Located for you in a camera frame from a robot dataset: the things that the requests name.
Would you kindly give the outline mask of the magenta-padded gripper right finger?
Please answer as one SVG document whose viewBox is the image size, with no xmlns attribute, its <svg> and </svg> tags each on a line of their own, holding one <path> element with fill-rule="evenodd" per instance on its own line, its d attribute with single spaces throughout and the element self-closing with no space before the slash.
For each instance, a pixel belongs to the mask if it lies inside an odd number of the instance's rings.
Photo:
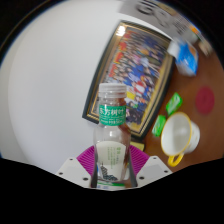
<svg viewBox="0 0 224 224">
<path fill-rule="evenodd" d="M 133 188 L 146 186 L 172 173 L 158 156 L 148 156 L 134 146 L 130 146 L 129 164 Z"/>
</svg>

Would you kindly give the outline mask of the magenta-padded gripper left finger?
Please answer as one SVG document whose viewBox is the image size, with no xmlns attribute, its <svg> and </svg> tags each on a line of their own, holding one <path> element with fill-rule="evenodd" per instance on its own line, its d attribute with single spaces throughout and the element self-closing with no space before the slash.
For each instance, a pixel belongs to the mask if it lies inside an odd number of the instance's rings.
<svg viewBox="0 0 224 224">
<path fill-rule="evenodd" d="M 95 171 L 94 147 L 91 146 L 78 157 L 68 158 L 56 175 L 84 188 L 90 188 Z"/>
</svg>

